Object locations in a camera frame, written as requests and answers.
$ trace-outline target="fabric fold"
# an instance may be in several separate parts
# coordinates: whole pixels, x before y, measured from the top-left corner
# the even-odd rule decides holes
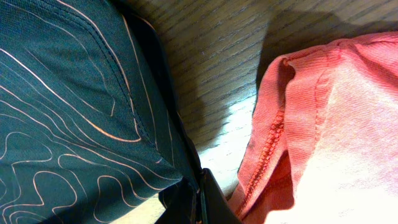
[[[244,223],[394,220],[397,38],[336,40],[270,64],[229,200]]]

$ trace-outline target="stitching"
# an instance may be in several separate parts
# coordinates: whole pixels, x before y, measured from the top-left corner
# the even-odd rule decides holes
[[[280,136],[284,132],[284,115],[285,108],[282,106],[276,114],[274,122],[271,124],[271,128],[269,130],[268,138],[265,143],[265,146],[262,148],[261,156],[259,158],[259,162],[257,163],[256,169],[246,186],[248,192],[245,196],[243,203],[239,206],[236,215],[239,217],[242,214],[242,211],[248,205],[250,199],[253,196],[254,190],[256,189],[259,181],[262,179],[266,170],[269,168],[269,161],[273,152],[276,148],[277,143],[279,142]]]
[[[292,173],[291,172],[289,172],[282,178],[276,180],[274,183],[266,186],[265,189],[261,192],[260,197],[265,197],[272,189],[275,189],[275,188],[284,189],[289,186],[292,186]]]
[[[42,0],[39,0],[39,1],[42,2],[43,4],[48,5],[49,7],[52,7],[52,8],[58,9],[58,10],[60,10],[60,11],[63,11],[63,12],[65,12],[66,14],[71,15],[71,16],[73,16],[73,17],[76,17],[76,18],[79,19],[80,21],[83,21],[85,24],[89,25],[89,26],[94,30],[94,32],[95,32],[95,34],[97,35],[97,37],[99,37],[99,34],[98,34],[98,32],[96,31],[96,29],[94,29],[94,27],[93,27],[90,23],[88,23],[87,21],[85,21],[85,20],[84,20],[83,18],[81,18],[80,16],[75,15],[75,14],[73,14],[73,13],[70,13],[70,12],[64,10],[64,9],[61,9],[61,8],[57,7],[57,6],[53,6],[53,5],[51,5],[51,4],[47,3],[47,2],[44,2],[44,1],[42,1]],[[55,11],[51,11],[51,10],[49,10],[49,9],[46,9],[45,7],[43,7],[43,6],[39,5],[39,4],[37,4],[36,2],[33,2],[33,1],[32,1],[31,3],[35,4],[37,7],[41,8],[41,9],[43,9],[43,10],[46,10],[46,11],[48,11],[48,12],[50,12],[50,13],[54,13],[54,14],[56,14],[56,15],[59,15],[59,16],[61,16],[62,18],[64,18],[64,19],[66,19],[66,20],[68,20],[68,21],[70,21],[70,22],[72,22],[72,23],[78,25],[79,27],[81,27],[82,29],[84,29],[85,31],[87,31],[87,33],[89,33],[89,34],[92,36],[92,38],[95,40],[95,42],[96,42],[97,45],[99,46],[99,49],[100,49],[101,52],[103,53],[103,55],[104,55],[104,57],[105,57],[105,59],[106,59],[108,65],[109,65],[110,69],[111,69],[112,72],[113,72],[113,75],[115,76],[116,80],[118,81],[119,88],[120,88],[120,90],[122,91],[122,93],[123,93],[123,95],[124,95],[124,99],[126,100],[126,103],[129,104],[129,100],[128,100],[128,98],[127,98],[127,96],[126,96],[126,93],[124,92],[124,90],[123,90],[123,88],[122,88],[122,86],[121,86],[121,82],[120,82],[118,76],[116,75],[116,72],[114,71],[113,67],[111,66],[111,63],[109,62],[109,60],[108,60],[106,54],[104,53],[104,51],[103,51],[103,49],[102,49],[100,43],[99,43],[99,42],[97,41],[97,39],[95,38],[95,36],[94,36],[86,27],[83,27],[81,24],[79,24],[79,23],[77,23],[77,22],[75,22],[75,21],[73,21],[73,20],[67,18],[66,16],[61,15],[61,14],[58,13],[58,12],[55,12]],[[105,46],[104,40],[103,40],[102,38],[99,38],[99,39],[101,40],[103,46]],[[113,63],[116,63],[114,57],[110,54],[109,49],[108,49],[107,47],[105,47],[105,48],[106,48],[106,50],[107,50],[107,52],[108,52],[108,55],[112,58]],[[147,141],[149,141],[152,145],[154,145],[154,143],[149,139],[149,135],[148,135],[148,133],[147,133],[146,128],[142,125],[142,120],[141,120],[141,117],[140,117],[139,114],[138,114],[138,111],[136,111],[136,112],[137,112],[138,126],[139,126],[139,129],[140,129],[140,131],[141,131],[141,134],[143,135],[143,137],[145,137],[145,138],[147,139]]]
[[[326,70],[329,67],[329,57],[328,54],[326,52],[323,51],[323,53],[326,56],[326,59],[328,60],[328,64],[326,65],[326,68],[324,69],[324,71],[322,72],[322,74],[319,76],[317,83],[315,84],[315,88],[314,88],[314,99],[315,99],[315,140],[314,140],[314,145],[313,145],[313,151],[315,151],[316,146],[317,146],[317,142],[320,139],[320,126],[325,122],[326,117],[322,116],[321,113],[325,113],[326,109],[325,109],[325,102],[326,102],[326,98],[323,100],[324,102],[320,101],[320,90],[324,90],[326,89],[327,92],[325,93],[325,95],[329,95],[330,90],[327,88],[328,84],[329,84],[329,76],[326,76]]]

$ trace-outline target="pink shirt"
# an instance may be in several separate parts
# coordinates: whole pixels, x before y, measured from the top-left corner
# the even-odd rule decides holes
[[[244,223],[398,222],[398,32],[276,58],[252,123]]]

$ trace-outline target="wood grain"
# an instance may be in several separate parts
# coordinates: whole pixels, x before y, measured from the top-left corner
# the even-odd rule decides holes
[[[396,30],[397,0],[131,0],[165,45],[180,114],[225,194],[251,132],[259,81],[279,55]]]

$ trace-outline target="clothing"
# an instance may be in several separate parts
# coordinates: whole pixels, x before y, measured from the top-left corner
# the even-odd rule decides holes
[[[0,15],[0,223],[111,222],[181,180],[186,146],[109,1]]]
[[[395,223],[398,32],[275,59],[229,201],[244,223]]]

